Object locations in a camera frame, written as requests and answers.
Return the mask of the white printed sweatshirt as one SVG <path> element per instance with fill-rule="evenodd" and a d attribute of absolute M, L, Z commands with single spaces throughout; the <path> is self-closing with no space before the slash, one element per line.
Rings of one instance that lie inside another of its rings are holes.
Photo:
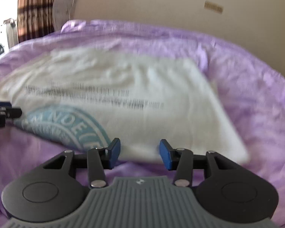
<path fill-rule="evenodd" d="M 79 47 L 52 51 L 0 80 L 14 124 L 86 151 L 121 141 L 124 161 L 158 162 L 160 140 L 237 163 L 249 153 L 216 92 L 190 59 Z"/>

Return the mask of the purple bed sheet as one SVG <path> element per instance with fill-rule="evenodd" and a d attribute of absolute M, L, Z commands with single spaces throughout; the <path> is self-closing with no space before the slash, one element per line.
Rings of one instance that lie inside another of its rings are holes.
<path fill-rule="evenodd" d="M 273 184 L 279 205 L 272 220 L 285 227 L 285 78 L 244 48 L 197 31 L 112 20 L 72 20 L 60 31 L 20 43 L 0 59 L 0 80 L 54 49 L 92 46 L 157 57 L 191 58 L 214 85 L 242 137 L 250 171 Z M 11 180 L 64 150 L 13 126 L 0 129 L 0 227 L 7 222 L 1 192 Z M 160 176 L 163 165 L 121 162 L 114 177 Z"/>

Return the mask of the brown striped curtain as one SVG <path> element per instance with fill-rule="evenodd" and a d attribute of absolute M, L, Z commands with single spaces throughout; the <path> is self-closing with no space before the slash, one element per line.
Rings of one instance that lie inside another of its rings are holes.
<path fill-rule="evenodd" d="M 41 38 L 54 32 L 54 0 L 18 0 L 18 42 Z"/>

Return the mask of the floral patterned pillow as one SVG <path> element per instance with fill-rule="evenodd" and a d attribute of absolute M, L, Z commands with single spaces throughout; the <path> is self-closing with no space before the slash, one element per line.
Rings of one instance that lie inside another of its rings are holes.
<path fill-rule="evenodd" d="M 55 31 L 60 31 L 63 25 L 72 19 L 76 0 L 54 0 L 52 17 Z"/>

